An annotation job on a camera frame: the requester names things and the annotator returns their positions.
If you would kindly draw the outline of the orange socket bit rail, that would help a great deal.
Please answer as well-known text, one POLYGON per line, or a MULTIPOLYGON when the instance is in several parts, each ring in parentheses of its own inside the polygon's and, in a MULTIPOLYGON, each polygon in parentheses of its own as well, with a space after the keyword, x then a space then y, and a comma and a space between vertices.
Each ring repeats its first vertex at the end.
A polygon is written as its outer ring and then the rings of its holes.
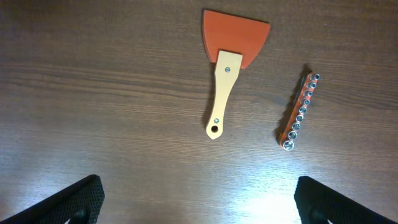
POLYGON ((298 138, 298 131, 302 128, 302 122, 308 111, 308 106, 310 105, 319 79, 319 73, 310 72, 303 78, 300 84, 293 103, 293 110, 289 115, 286 127, 279 137, 279 145, 286 151, 291 151, 295 147, 294 141, 298 138))

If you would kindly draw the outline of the orange scraper wooden handle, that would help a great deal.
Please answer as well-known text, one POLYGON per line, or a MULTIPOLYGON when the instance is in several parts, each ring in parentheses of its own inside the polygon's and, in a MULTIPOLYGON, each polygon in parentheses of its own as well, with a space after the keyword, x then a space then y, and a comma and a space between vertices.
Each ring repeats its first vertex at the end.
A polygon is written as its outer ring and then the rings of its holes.
POLYGON ((269 35, 271 25, 246 17, 205 9, 202 37, 205 52, 215 64, 215 96, 206 133, 216 139, 223 133, 224 112, 240 70, 257 57, 269 35))

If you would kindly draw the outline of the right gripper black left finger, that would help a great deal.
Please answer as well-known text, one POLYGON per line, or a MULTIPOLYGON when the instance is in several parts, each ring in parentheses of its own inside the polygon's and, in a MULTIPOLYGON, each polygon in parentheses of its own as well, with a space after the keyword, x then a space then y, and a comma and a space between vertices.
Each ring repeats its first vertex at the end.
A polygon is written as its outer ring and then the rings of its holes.
POLYGON ((2 223, 96 224, 104 199, 100 176, 91 174, 2 223))

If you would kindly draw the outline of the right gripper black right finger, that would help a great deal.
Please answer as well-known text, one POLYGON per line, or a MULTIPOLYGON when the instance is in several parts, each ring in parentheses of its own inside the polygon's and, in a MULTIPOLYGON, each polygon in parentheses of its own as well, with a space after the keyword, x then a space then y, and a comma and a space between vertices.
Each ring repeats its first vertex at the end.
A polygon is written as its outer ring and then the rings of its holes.
POLYGON ((309 176, 298 178, 294 199, 302 224, 396 224, 309 176))

